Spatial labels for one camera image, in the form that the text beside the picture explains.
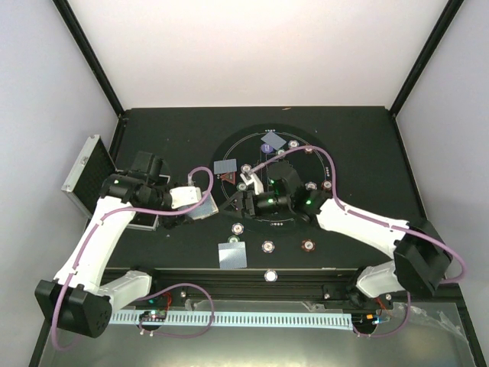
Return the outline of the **blue playing card deck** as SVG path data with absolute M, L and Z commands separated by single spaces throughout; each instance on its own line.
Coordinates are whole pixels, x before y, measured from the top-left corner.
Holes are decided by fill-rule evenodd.
M 215 203 L 212 195 L 209 195 L 206 200 L 198 207 L 187 213 L 187 216 L 192 220 L 205 219 L 219 212 L 219 208 Z

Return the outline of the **red poker chip stack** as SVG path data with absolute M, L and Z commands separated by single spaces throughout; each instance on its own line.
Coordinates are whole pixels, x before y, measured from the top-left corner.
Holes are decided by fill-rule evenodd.
M 305 252 L 312 252 L 316 249 L 316 244 L 311 239 L 306 239 L 302 241 L 301 248 Z

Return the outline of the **blue poker chip stack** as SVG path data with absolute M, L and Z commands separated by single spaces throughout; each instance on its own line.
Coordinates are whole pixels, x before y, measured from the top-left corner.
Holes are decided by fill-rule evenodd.
M 270 254 L 274 251 L 275 245 L 272 241 L 265 241 L 263 242 L 261 248 L 264 253 Z

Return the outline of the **purple round blind button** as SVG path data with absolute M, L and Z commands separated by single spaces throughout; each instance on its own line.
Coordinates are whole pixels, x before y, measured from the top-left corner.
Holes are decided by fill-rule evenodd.
M 261 151 L 265 154 L 272 154 L 274 152 L 274 149 L 270 145 L 263 143 L 261 145 Z

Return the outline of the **dealt blue card top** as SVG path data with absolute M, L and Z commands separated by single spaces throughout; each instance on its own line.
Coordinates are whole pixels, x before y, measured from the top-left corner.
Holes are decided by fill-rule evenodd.
M 281 138 L 278 134 L 272 131 L 267 132 L 261 138 L 261 141 L 262 144 L 266 143 L 270 145 L 275 151 L 280 150 L 287 143 L 285 139 Z

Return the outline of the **dealt blue card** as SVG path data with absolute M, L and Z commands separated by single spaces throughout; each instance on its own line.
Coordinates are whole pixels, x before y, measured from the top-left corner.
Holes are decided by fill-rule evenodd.
M 222 270 L 242 269 L 248 266 L 244 242 L 218 244 L 219 268 Z
M 285 139 L 281 138 L 278 134 L 272 131 L 267 132 L 261 138 L 261 141 L 262 144 L 266 143 L 270 145 L 275 151 L 280 150 L 287 143 Z
M 216 175 L 227 174 L 237 171 L 237 160 L 227 159 L 213 162 L 213 173 Z

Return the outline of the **red triangular dealer button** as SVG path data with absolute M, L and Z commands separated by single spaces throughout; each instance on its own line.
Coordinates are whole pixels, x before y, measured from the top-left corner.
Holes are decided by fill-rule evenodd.
M 228 172 L 224 174 L 220 174 L 220 179 L 222 182 L 228 182 L 232 185 L 236 183 L 236 172 Z

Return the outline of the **white chip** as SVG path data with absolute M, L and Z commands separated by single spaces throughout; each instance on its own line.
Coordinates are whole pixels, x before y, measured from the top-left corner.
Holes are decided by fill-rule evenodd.
M 275 282 L 278 279 L 278 274 L 273 269 L 267 269 L 264 272 L 264 280 L 266 282 Z

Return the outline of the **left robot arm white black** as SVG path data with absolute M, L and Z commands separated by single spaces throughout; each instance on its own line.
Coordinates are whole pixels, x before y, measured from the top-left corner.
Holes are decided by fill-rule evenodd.
M 140 298 L 158 304 L 164 286 L 143 271 L 128 271 L 102 285 L 115 246 L 136 214 L 182 216 L 202 198 L 191 180 L 163 183 L 163 161 L 140 152 L 131 168 L 111 174 L 103 183 L 95 212 L 78 245 L 53 280 L 39 281 L 34 296 L 52 330 L 96 338 L 110 316 Z

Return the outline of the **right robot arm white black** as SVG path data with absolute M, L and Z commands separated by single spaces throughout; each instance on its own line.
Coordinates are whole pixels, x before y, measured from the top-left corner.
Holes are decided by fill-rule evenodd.
M 305 183 L 285 161 L 268 168 L 266 183 L 249 165 L 241 179 L 237 190 L 219 205 L 223 213 L 255 220 L 289 213 L 319 229 L 369 245 L 389 258 L 355 272 L 343 291 L 355 308 L 398 291 L 432 297 L 445 279 L 453 256 L 427 220 L 410 223 L 348 205 L 334 198 L 330 180 L 321 186 Z

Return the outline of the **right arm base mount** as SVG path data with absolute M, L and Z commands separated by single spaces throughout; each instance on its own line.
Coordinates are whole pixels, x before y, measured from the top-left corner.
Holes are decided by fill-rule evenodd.
M 381 295 L 369 298 L 357 288 L 340 282 L 325 283 L 322 293 L 327 309 L 349 313 L 353 327 L 368 336 L 392 316 L 393 302 L 390 297 Z

